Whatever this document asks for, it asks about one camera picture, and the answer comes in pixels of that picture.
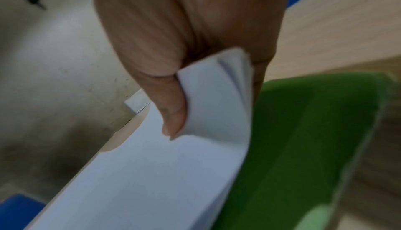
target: floor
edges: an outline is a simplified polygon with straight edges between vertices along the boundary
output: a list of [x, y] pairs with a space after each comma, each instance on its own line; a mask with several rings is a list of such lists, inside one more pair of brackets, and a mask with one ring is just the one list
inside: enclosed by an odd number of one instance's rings
[[132, 117], [90, 0], [0, 0], [0, 201], [47, 202]]

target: green cover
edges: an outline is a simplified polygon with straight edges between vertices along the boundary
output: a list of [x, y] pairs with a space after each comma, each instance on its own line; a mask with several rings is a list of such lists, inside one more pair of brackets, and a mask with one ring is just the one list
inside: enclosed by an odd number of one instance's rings
[[[265, 83], [248, 155], [213, 229], [293, 230], [313, 208], [330, 207], [344, 167], [373, 131], [394, 84], [369, 73]], [[310, 230], [324, 217], [311, 215]]]

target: paper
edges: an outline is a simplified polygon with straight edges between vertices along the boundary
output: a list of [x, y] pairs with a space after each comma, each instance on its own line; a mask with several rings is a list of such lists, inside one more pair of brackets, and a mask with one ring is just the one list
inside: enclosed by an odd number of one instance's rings
[[178, 73], [188, 101], [181, 136], [161, 134], [152, 104], [118, 148], [100, 153], [30, 230], [209, 229], [241, 167], [251, 134], [252, 68], [241, 49]]

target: hand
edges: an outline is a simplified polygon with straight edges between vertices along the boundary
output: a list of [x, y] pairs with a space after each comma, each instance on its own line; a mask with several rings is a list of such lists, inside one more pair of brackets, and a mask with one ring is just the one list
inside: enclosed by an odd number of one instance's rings
[[94, 0], [118, 57], [156, 104], [165, 135], [186, 120], [179, 69], [223, 49], [250, 54], [257, 97], [287, 0]]

